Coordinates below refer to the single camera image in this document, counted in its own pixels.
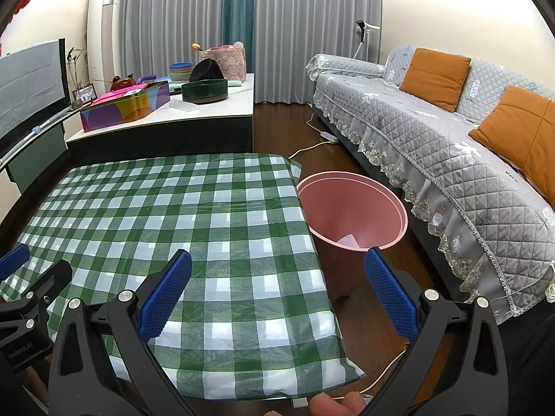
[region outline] orange cushion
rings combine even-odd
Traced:
[[[509,86],[491,114],[468,135],[520,169],[555,205],[555,101]]]
[[[399,89],[454,112],[469,68],[470,58],[417,48]]]

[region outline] colorful box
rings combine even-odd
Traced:
[[[101,97],[98,103],[81,111],[83,130],[88,132],[143,119],[169,101],[170,88],[165,81],[130,88],[121,96]]]

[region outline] sofa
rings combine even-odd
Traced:
[[[313,111],[363,166],[378,167],[402,194],[412,218],[427,229],[427,240],[418,236],[421,243],[429,245],[430,235],[436,237],[436,256],[444,261],[433,263],[450,297],[486,297],[501,324],[549,293],[555,212],[524,177],[468,132],[509,85],[551,99],[555,92],[473,59],[456,112],[447,112],[399,90],[415,49],[396,47],[385,66],[316,55],[306,66],[316,83]]]

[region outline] human hand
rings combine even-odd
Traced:
[[[364,398],[352,391],[345,396],[343,404],[333,400],[327,394],[321,393],[310,399],[309,409],[312,416],[356,416],[366,407]],[[281,416],[275,411],[271,411],[264,416]]]

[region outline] framed picture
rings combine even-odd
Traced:
[[[80,98],[83,103],[88,103],[90,101],[96,100],[96,92],[94,91],[94,86],[92,84],[88,84],[77,90],[74,90],[73,98]]]

